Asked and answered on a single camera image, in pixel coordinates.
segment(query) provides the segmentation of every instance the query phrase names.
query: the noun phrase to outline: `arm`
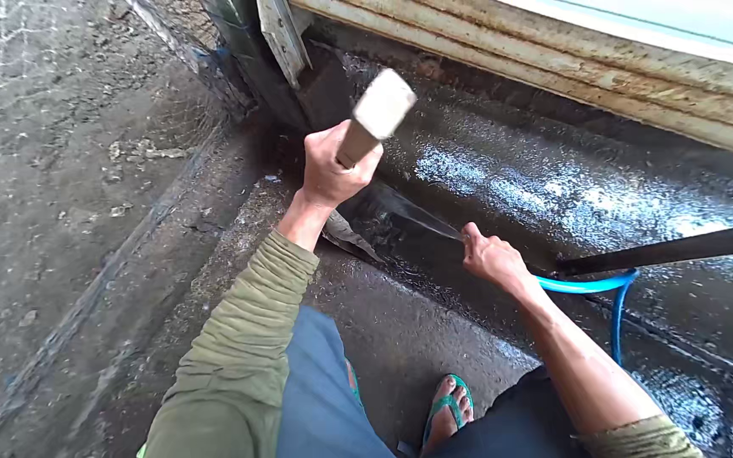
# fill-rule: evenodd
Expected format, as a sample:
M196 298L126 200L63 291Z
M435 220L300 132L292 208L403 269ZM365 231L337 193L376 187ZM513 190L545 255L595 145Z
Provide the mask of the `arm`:
M335 158L348 123L305 138L304 186L180 360L144 458L275 455L284 351L319 263L312 251L331 211L372 179L383 151L344 170Z
M518 251L495 235L484 237L474 223L466 224L463 236L463 265L505 289L519 302L537 351L579 433L612 436L612 432L626 425L632 431L643 421L660 435L666 434L662 440L650 436L661 442L666 441L669 429L674 430L674 441L666 441L668 446L659 455L665 455L673 447L676 449L673 452L683 450L699 456L699 451L682 431L673 427L643 388L555 306L536 277L528 272ZM617 447L614 452L625 455L622 448Z

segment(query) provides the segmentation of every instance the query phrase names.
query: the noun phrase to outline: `hand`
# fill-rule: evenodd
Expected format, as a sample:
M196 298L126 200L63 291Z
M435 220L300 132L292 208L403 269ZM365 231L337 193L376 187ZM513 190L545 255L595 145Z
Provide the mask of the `hand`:
M305 137L304 198L311 204L334 209L372 181L383 147L378 144L352 169L345 169L336 160L336 153L350 127L350 120L338 126Z
M536 277L528 272L522 255L496 235L484 237L476 224L463 227L465 257L463 267L491 283L499 285L521 302L535 294L544 294Z

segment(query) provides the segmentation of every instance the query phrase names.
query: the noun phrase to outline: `metal pole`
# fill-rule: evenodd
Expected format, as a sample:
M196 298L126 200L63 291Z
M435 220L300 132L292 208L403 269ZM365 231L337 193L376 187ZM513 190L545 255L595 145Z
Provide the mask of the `metal pole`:
M727 254L733 254L733 228L612 253L560 260L558 267L567 275L580 276L641 265L677 263Z

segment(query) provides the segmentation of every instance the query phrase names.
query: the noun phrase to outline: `blue hose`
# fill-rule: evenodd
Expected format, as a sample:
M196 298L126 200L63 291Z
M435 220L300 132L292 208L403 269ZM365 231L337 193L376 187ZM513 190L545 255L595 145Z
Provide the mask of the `blue hose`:
M557 279L548 279L539 276L536 278L539 280L542 288L557 293L601 293L611 289L618 289L616 298L613 301L613 317L610 321L610 355L621 366L621 316L624 313L624 297L626 297L626 290L629 289L629 286L637 276L637 269L629 269L620 275L594 281L559 281Z

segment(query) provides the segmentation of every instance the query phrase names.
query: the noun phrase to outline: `green long-sleeve shirt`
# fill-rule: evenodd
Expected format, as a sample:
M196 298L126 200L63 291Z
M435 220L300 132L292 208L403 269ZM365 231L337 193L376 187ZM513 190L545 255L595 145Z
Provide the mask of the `green long-sleeve shirt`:
M262 242L180 360L143 458L273 458L285 349L319 259L276 231ZM666 416L581 438L596 458L701 456Z

